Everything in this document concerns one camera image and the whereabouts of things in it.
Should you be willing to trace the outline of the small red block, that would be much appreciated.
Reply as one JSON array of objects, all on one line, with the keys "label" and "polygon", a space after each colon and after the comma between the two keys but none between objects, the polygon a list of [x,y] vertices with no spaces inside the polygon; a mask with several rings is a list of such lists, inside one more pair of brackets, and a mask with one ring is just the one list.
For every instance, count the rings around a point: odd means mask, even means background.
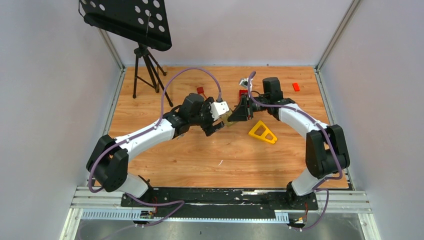
[{"label": "small red block", "polygon": [[292,87],[293,87],[293,90],[294,90],[295,92],[299,92],[299,91],[301,90],[300,85],[299,85],[297,82],[294,82],[294,83],[292,84]]}]

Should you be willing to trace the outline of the black music stand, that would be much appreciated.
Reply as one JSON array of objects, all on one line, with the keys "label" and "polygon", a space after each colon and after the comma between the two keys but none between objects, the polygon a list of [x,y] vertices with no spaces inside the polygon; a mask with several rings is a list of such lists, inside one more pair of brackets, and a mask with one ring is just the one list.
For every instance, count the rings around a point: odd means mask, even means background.
[{"label": "black music stand", "polygon": [[163,0],[80,0],[78,12],[84,22],[134,41],[135,67],[143,59],[156,93],[165,89],[160,73],[167,74],[150,50],[168,51],[172,47],[166,5]]}]

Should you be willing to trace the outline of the yellow triangular plastic piece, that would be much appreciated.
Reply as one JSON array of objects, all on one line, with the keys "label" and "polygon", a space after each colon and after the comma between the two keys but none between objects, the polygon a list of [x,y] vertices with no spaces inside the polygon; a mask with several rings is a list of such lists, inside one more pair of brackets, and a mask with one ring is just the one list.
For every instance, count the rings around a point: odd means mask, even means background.
[{"label": "yellow triangular plastic piece", "polygon": [[269,144],[275,144],[278,140],[276,135],[261,120],[250,129],[248,135]]}]

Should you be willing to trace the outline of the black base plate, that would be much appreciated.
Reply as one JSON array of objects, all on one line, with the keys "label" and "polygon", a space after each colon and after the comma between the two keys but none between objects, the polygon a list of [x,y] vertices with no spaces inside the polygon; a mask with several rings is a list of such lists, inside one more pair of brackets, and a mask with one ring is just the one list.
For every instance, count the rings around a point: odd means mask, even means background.
[{"label": "black base plate", "polygon": [[315,194],[294,196],[284,189],[159,187],[140,199],[159,205],[154,207],[156,217],[174,218],[273,219],[276,210],[304,213],[319,208]]}]

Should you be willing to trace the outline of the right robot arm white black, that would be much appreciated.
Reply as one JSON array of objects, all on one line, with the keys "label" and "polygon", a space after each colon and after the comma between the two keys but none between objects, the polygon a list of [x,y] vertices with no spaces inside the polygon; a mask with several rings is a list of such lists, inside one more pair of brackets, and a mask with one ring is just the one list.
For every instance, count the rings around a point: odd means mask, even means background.
[{"label": "right robot arm white black", "polygon": [[294,100],[285,98],[277,77],[263,79],[263,92],[258,96],[252,96],[252,81],[252,78],[239,81],[247,93],[241,95],[228,121],[245,122],[252,119],[255,112],[267,111],[305,139],[306,168],[299,177],[289,182],[285,195],[286,204],[298,209],[305,203],[305,195],[314,192],[326,180],[341,179],[343,170],[350,166],[343,128],[315,119]]}]

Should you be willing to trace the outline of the red toy brick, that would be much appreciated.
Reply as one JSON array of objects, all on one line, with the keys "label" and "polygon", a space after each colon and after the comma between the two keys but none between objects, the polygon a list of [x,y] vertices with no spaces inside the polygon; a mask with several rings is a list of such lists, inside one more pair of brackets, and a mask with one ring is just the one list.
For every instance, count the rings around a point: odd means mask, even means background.
[{"label": "red toy brick", "polygon": [[238,92],[238,96],[241,98],[243,95],[248,94],[247,89],[240,89]]}]

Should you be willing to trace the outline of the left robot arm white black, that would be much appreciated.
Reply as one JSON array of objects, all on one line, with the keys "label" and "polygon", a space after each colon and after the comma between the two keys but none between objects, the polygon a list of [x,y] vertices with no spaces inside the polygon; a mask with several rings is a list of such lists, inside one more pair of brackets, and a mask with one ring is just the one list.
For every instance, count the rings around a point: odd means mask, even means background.
[{"label": "left robot arm white black", "polygon": [[91,186],[90,191],[128,193],[140,206],[149,206],[153,201],[150,185],[142,177],[128,172],[129,162],[160,143],[184,135],[192,126],[199,126],[206,136],[211,136],[224,127],[219,118],[229,111],[226,101],[191,93],[182,104],[144,128],[116,138],[103,135],[86,164],[90,178],[100,184],[98,189]]}]

